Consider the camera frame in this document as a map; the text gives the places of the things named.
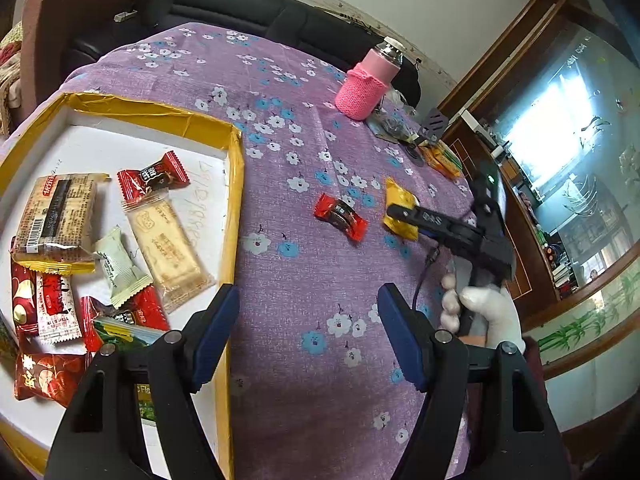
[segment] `purple floral tablecloth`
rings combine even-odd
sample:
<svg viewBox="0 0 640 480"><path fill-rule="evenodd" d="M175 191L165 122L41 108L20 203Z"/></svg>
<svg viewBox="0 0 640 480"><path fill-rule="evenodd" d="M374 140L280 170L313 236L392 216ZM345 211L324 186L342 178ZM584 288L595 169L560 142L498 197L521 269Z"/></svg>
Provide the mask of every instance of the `purple floral tablecloth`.
<svg viewBox="0 0 640 480"><path fill-rule="evenodd" d="M430 242L383 228L385 179L451 216L468 211L471 194L464 180L416 168L336 110L343 79L287 46L188 23L107 54L61 88L199 110L243 132L242 303L231 339L239 480L386 480L422 405L395 361L376 295L394 282L411 298ZM358 246L313 216L322 192L369 221ZM418 300L435 324L448 259L444 251ZM467 455L463 417L449 474Z"/></svg>

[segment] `bright window light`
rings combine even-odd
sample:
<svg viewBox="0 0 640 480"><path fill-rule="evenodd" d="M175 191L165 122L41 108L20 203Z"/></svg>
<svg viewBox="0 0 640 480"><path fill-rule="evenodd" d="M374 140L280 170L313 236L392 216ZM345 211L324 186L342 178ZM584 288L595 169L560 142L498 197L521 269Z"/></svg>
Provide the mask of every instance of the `bright window light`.
<svg viewBox="0 0 640 480"><path fill-rule="evenodd" d="M593 117L589 94L580 75L549 83L545 92L513 125L506 140L511 154L530 170L533 187L542 186L583 152L594 128L582 132Z"/></svg>

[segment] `black sofa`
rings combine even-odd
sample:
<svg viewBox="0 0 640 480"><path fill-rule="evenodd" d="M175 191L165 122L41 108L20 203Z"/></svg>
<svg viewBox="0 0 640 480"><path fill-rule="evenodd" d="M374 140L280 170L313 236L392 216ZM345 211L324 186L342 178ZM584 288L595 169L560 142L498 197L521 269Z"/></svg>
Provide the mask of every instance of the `black sofa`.
<svg viewBox="0 0 640 480"><path fill-rule="evenodd" d="M209 23L261 36L347 71L383 38L297 0L139 0L138 14L76 36L62 58L63 79L109 51L188 22ZM405 59L392 85L407 102L420 100L418 72Z"/></svg>

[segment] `white glove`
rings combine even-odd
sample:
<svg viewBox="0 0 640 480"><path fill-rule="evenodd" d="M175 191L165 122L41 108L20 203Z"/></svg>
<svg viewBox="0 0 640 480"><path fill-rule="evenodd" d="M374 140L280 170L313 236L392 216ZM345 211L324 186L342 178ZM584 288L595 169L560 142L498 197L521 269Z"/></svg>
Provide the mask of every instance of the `white glove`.
<svg viewBox="0 0 640 480"><path fill-rule="evenodd" d="M460 303L472 312L481 314L488 322L486 346L496 348L502 341L511 341L524 353L525 343L522 340L520 318L513 304L509 291L503 287L498 291L488 286L466 286L460 296L456 293L455 274L445 274L442 278L443 311L440 314L442 327L455 334L460 328Z"/></svg>

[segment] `barcode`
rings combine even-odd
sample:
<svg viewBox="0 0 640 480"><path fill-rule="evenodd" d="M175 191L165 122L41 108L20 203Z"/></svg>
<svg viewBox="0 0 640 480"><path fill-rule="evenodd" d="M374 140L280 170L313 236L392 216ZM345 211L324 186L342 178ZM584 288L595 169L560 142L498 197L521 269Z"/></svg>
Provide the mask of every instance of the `barcode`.
<svg viewBox="0 0 640 480"><path fill-rule="evenodd" d="M40 241L40 234L42 233L43 227L44 227L44 218L33 219L33 224L31 225L31 231L29 232L29 238L27 238L28 253L38 252L38 242Z"/></svg>

